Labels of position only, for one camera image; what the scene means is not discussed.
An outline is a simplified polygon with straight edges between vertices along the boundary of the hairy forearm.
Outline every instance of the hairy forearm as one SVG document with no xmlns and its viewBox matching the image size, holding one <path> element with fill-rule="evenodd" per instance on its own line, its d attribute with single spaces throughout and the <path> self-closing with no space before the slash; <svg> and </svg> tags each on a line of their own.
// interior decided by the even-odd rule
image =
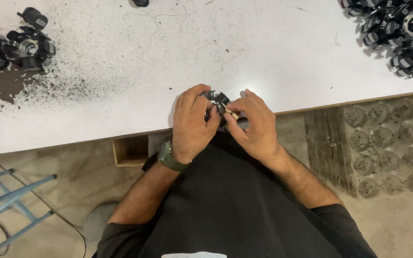
<svg viewBox="0 0 413 258">
<path fill-rule="evenodd" d="M 305 207 L 312 209 L 336 203 L 343 205 L 329 187 L 283 148 L 278 150 L 274 159 L 264 165 L 284 181 L 296 199 Z"/>
<path fill-rule="evenodd" d="M 143 225 L 156 214 L 179 172 L 159 162 L 149 169 L 123 197 L 108 223 Z"/>
</svg>

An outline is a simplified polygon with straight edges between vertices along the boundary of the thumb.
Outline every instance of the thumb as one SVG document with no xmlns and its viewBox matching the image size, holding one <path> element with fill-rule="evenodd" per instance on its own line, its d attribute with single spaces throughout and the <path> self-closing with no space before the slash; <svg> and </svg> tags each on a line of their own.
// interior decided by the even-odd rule
<svg viewBox="0 0 413 258">
<path fill-rule="evenodd" d="M 213 105 L 213 107 L 210 108 L 210 119 L 206 123 L 206 129 L 209 132 L 216 132 L 220 122 L 221 117 L 219 117 L 219 114 L 217 113 L 217 107 L 216 105 Z"/>
<path fill-rule="evenodd" d="M 230 132 L 232 137 L 238 142 L 238 144 L 242 145 L 248 139 L 248 136 L 246 136 L 243 129 L 240 126 L 238 126 L 237 120 L 235 120 L 235 118 L 231 114 L 224 113 L 224 117 L 227 120 L 227 130 Z"/>
</svg>

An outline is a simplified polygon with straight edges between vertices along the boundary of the beige clip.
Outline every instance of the beige clip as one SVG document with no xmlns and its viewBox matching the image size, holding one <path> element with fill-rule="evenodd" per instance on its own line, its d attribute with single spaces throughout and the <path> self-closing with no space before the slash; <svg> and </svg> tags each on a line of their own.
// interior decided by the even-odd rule
<svg viewBox="0 0 413 258">
<path fill-rule="evenodd" d="M 223 106 L 224 110 L 225 110 L 227 113 L 231 114 L 231 115 L 235 118 L 235 120 L 238 120 L 238 115 L 237 115 L 237 114 L 235 114 L 234 112 L 232 112 L 232 111 L 230 111 L 229 109 L 227 109 L 227 107 L 226 107 L 226 105 L 224 105 L 224 103 L 221 103 L 221 105 Z"/>
</svg>

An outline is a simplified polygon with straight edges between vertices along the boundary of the black t-shirt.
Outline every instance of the black t-shirt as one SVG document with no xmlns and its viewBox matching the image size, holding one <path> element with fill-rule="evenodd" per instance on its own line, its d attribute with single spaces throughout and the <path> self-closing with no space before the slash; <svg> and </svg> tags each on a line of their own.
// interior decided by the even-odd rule
<svg viewBox="0 0 413 258">
<path fill-rule="evenodd" d="M 376 257 L 346 208 L 305 208 L 220 132 L 174 182 L 151 222 L 107 225 L 97 250 L 98 258 L 198 252 L 228 258 Z"/>
</svg>

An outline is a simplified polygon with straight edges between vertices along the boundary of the hand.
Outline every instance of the hand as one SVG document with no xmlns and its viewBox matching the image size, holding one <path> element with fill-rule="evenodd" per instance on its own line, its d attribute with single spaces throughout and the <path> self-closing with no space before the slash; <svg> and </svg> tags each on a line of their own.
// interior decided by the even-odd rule
<svg viewBox="0 0 413 258">
<path fill-rule="evenodd" d="M 206 97 L 199 96 L 209 90 L 210 86 L 199 84 L 183 92 L 176 101 L 172 157 L 180 163 L 191 162 L 216 134 L 221 121 L 216 105 Z M 210 110 L 210 119 L 205 122 L 207 110 Z"/>
<path fill-rule="evenodd" d="M 246 89 L 245 95 L 246 97 L 227 105 L 227 109 L 245 112 L 250 126 L 243 130 L 232 115 L 225 113 L 227 130 L 249 155 L 269 167 L 284 152 L 277 140 L 275 114 L 250 90 Z"/>
</svg>

